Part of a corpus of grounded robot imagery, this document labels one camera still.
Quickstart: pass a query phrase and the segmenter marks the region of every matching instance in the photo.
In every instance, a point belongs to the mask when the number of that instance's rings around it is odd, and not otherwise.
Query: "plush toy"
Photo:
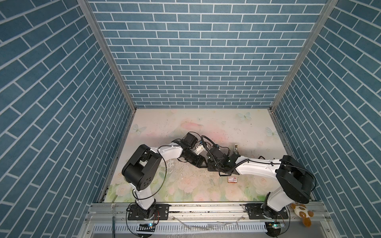
[[[304,204],[301,203],[291,203],[291,207],[294,209],[295,214],[303,219],[303,224],[306,227],[311,226],[310,217],[314,216],[314,212],[309,211]]]

